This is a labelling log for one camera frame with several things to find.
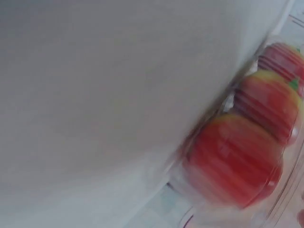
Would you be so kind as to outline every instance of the red apple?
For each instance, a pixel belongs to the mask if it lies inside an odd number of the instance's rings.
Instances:
[[[302,126],[302,100],[275,72],[258,70],[245,77],[235,90],[234,109],[284,146],[295,142]]]
[[[282,174],[282,151],[260,126],[226,114],[199,133],[184,167],[206,200],[243,208],[273,192]]]
[[[294,89],[304,97],[304,57],[293,47],[284,43],[274,43],[265,48],[258,58],[258,67],[271,70],[292,82]]]

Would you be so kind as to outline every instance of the clear plastic container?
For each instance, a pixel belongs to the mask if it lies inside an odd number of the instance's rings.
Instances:
[[[255,72],[258,60],[177,152],[170,184],[193,204],[187,228],[274,227],[291,197],[304,161],[300,80]]]

